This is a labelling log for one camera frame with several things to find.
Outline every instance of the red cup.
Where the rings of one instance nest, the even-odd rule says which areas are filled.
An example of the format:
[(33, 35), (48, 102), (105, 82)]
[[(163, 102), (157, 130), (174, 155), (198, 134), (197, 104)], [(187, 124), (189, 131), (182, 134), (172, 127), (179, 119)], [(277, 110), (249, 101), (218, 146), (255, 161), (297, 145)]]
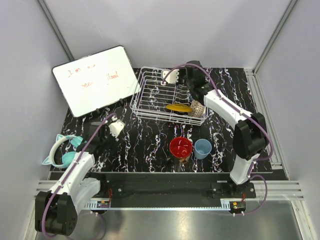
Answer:
[(185, 137), (176, 137), (170, 142), (169, 146), (170, 152), (179, 162), (186, 164), (192, 153), (192, 143), (188, 138)]

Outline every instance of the teal headphones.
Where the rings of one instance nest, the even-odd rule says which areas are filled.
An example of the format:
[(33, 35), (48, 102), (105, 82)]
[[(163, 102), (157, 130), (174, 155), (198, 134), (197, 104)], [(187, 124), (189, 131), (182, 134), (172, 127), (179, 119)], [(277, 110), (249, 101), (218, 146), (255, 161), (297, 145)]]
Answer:
[(52, 165), (59, 169), (66, 169), (67, 167), (69, 167), (69, 165), (72, 163), (72, 161), (75, 158), (75, 155), (76, 155), (75, 151), (70, 151), (65, 153), (62, 156), (62, 164), (55, 163), (55, 153), (58, 147), (65, 141), (69, 141), (69, 140), (71, 140), (70, 144), (77, 148), (82, 143), (83, 138), (81, 136), (76, 136), (76, 135), (63, 136), (61, 134), (58, 134), (55, 139), (55, 144), (52, 146), (50, 150), (49, 156), (43, 161), (42, 165)]

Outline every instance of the cup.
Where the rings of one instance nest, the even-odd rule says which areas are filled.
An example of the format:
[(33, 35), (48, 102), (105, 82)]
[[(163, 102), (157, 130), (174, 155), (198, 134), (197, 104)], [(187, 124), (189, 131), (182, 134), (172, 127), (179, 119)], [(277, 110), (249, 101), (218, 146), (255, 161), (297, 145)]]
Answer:
[(182, 136), (174, 138), (169, 145), (171, 154), (178, 162), (183, 164), (186, 164), (189, 161), (192, 148), (191, 141)]
[(207, 139), (199, 139), (194, 144), (194, 156), (197, 159), (204, 159), (211, 152), (211, 142)]

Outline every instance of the yellow plate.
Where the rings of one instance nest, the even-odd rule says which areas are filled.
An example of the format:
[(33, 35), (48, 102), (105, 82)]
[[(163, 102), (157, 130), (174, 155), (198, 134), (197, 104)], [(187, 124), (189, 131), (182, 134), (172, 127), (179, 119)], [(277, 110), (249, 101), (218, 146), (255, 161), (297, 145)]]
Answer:
[(181, 103), (169, 104), (165, 106), (165, 108), (172, 111), (182, 112), (182, 113), (191, 113), (193, 111), (191, 107)]

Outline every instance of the red handwriting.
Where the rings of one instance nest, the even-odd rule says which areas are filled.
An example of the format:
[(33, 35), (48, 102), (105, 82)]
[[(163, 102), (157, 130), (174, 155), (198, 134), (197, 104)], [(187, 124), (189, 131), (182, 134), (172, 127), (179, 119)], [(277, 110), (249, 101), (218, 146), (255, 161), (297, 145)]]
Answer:
[(116, 79), (116, 78), (118, 78), (118, 77), (119, 77), (119, 76), (118, 76), (117, 71), (115, 71), (115, 74), (114, 74), (114, 75), (110, 75), (110, 73), (107, 74), (108, 80), (110, 80), (110, 79)]
[[(93, 69), (93, 68), (95, 68), (95, 67), (96, 67), (95, 64), (94, 64), (94, 65), (91, 65), (91, 66), (87, 66), (88, 69)], [(77, 69), (75, 69), (75, 70), (68, 70), (68, 73), (69, 73), (68, 78), (70, 78), (72, 74), (74, 74), (74, 73), (79, 73), (79, 72), (81, 72), (81, 71), (82, 71), (81, 68), (77, 68)]]
[(93, 81), (86, 82), (85, 84), (82, 84), (82, 89), (85, 89), (85, 88), (87, 88), (87, 87), (90, 87), (92, 84), (94, 84)]

